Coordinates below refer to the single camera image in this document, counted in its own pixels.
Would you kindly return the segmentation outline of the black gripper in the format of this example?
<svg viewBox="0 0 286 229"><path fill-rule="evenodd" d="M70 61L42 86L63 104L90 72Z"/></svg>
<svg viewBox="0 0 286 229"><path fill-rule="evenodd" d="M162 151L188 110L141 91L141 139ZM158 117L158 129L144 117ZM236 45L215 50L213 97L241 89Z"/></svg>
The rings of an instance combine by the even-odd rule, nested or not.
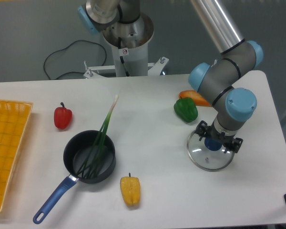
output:
<svg viewBox="0 0 286 229"><path fill-rule="evenodd" d="M208 126L207 122L204 120L198 124L194 133L199 136L199 141L205 138L212 139L213 141L222 144L225 148L224 153L227 153L228 151L238 153L243 143L242 138L234 138L235 131L222 129L221 126L216 129L215 125Z"/></svg>

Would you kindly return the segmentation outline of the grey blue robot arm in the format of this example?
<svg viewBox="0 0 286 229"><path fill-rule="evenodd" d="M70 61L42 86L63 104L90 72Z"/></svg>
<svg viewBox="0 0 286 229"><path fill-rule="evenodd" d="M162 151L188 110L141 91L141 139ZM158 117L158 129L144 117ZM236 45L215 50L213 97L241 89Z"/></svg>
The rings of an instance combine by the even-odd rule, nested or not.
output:
<svg viewBox="0 0 286 229"><path fill-rule="evenodd" d="M244 39L220 1L194 0L192 4L222 55L218 63L201 63L189 75L191 87L217 111L213 123L200 122L195 134L210 150L224 147L237 153L243 141L235 135L252 116L257 100L251 91L233 84L257 67L264 53L258 43ZM147 54L138 49L146 48L154 29L139 1L89 0L77 11L86 29L102 33L112 46L118 77L148 74Z"/></svg>

